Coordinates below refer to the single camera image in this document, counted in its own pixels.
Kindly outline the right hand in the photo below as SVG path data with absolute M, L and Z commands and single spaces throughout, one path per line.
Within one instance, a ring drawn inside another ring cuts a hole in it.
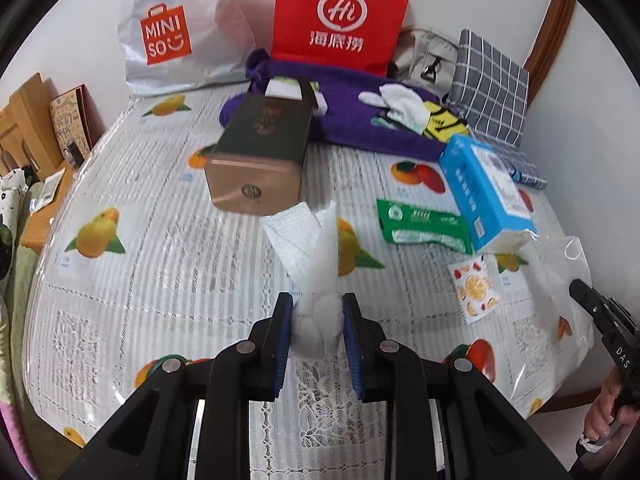
M 584 421 L 584 436 L 589 441 L 606 437 L 616 421 L 614 404 L 622 391 L 622 378 L 617 368 L 613 368 L 602 382 L 596 400 L 591 404 Z

